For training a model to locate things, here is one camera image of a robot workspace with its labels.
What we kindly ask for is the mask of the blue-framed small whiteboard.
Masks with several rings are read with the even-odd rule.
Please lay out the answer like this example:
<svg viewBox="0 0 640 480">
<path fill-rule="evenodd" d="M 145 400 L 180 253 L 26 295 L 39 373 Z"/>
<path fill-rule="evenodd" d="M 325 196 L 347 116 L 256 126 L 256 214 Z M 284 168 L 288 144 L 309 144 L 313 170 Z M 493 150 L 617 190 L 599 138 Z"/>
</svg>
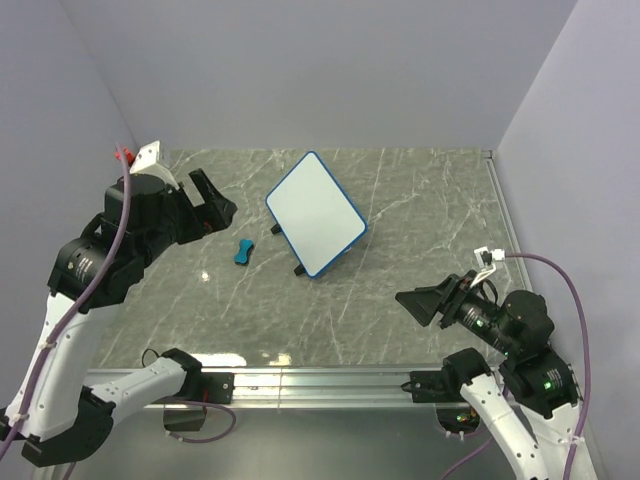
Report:
<svg viewBox="0 0 640 480">
<path fill-rule="evenodd" d="M 269 191 L 265 204 L 312 279 L 368 230 L 362 213 L 314 151 L 306 152 Z"/>
</svg>

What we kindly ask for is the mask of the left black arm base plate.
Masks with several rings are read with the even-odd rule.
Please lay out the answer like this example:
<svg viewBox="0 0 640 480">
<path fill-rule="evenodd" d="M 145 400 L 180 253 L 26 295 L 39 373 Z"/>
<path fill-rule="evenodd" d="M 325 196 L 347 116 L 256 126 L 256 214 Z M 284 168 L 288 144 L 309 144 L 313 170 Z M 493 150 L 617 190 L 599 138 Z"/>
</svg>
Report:
<svg viewBox="0 0 640 480">
<path fill-rule="evenodd" d="M 192 400 L 230 405 L 233 399 L 235 375 L 232 372 L 200 373 Z"/>
</svg>

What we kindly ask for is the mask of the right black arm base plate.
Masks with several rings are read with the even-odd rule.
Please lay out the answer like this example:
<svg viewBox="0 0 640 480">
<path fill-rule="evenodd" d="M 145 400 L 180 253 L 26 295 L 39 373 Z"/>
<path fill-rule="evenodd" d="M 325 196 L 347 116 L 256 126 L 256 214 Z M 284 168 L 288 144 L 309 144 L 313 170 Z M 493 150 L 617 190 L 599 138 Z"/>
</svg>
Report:
<svg viewBox="0 0 640 480">
<path fill-rule="evenodd" d="M 445 375 L 438 370 L 411 371 L 409 380 L 400 386 L 411 395 L 413 403 L 445 403 L 450 401 Z"/>
</svg>

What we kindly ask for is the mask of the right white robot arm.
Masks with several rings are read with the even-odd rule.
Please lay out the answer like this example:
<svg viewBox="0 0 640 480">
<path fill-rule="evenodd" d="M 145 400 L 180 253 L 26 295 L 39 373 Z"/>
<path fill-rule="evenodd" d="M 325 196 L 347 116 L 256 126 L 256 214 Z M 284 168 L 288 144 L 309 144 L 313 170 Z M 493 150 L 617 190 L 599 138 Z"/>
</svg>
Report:
<svg viewBox="0 0 640 480">
<path fill-rule="evenodd" d="M 578 450 L 585 399 L 569 365 L 551 347 L 554 323 L 544 298 L 494 284 L 469 271 L 396 301 L 423 327 L 460 325 L 503 355 L 491 369 L 475 348 L 447 356 L 437 372 L 413 371 L 402 386 L 415 403 L 466 402 L 489 430 L 519 479 L 568 479 Z"/>
</svg>

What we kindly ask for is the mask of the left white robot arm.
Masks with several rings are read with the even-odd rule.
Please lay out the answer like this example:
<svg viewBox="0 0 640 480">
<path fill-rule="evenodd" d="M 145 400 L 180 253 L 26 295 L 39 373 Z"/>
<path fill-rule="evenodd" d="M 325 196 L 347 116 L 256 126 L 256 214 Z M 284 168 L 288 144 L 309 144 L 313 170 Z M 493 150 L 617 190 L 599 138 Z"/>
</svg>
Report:
<svg viewBox="0 0 640 480">
<path fill-rule="evenodd" d="M 165 398 L 201 402 L 212 383 L 192 355 L 172 348 L 116 381 L 87 385 L 97 347 L 132 286 L 169 247 L 228 228 L 236 212 L 200 169 L 181 184 L 128 173 L 104 195 L 103 210 L 64 245 L 52 268 L 43 329 L 23 383 L 1 412 L 5 445 L 43 468 L 92 456 L 113 428 Z"/>
</svg>

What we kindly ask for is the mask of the blue whiteboard eraser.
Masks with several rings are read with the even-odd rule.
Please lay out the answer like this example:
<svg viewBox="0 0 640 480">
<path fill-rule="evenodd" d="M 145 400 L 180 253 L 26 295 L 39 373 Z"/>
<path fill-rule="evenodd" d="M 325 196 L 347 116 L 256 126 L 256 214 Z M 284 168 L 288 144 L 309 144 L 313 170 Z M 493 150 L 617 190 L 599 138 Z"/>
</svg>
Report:
<svg viewBox="0 0 640 480">
<path fill-rule="evenodd" d="M 238 251 L 233 257 L 236 265 L 246 266 L 249 264 L 255 244 L 250 239 L 241 239 L 238 244 Z"/>
</svg>

